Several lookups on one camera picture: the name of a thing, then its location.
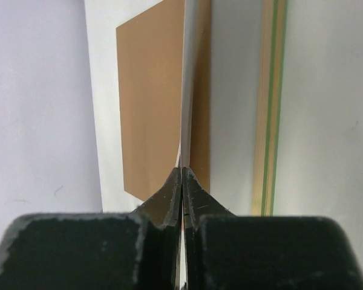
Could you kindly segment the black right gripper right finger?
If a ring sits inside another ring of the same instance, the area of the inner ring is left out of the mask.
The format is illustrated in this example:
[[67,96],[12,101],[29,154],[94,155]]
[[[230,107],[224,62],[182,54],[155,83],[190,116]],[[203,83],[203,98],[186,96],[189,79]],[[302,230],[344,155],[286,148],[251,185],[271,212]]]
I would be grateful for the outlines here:
[[317,216],[236,216],[190,168],[182,190],[187,289],[363,289],[344,230]]

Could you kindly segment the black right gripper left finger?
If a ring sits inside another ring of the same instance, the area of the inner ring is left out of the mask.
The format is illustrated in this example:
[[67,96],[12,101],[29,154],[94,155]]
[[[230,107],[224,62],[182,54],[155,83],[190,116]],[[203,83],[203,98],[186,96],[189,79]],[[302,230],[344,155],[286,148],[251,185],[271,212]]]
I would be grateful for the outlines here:
[[16,218],[0,243],[0,289],[178,289],[178,168],[130,213]]

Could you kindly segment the printed photo of two people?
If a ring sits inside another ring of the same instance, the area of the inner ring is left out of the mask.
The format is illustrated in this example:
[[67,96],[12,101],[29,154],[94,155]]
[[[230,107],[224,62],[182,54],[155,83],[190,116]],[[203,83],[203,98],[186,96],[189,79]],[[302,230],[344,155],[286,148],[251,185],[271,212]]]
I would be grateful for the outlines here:
[[190,165],[194,67],[197,55],[195,44],[198,18],[197,1],[185,1],[184,13],[180,144],[177,163],[179,167],[189,167]]

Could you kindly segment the brown cardboard backing board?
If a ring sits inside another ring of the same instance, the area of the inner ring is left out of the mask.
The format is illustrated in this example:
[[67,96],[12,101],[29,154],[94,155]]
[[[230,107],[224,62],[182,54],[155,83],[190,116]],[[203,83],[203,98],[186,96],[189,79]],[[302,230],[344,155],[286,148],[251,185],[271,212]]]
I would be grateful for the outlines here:
[[[191,169],[210,188],[211,2],[198,1]],[[185,3],[162,1],[116,29],[123,188],[148,199],[177,162]]]

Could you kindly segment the green wooden photo frame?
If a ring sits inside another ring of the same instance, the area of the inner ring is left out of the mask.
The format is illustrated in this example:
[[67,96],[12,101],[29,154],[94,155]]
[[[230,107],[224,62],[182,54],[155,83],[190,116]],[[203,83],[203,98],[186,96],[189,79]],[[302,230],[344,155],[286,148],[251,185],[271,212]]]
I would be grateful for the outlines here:
[[288,2],[262,4],[251,205],[254,216],[273,214]]

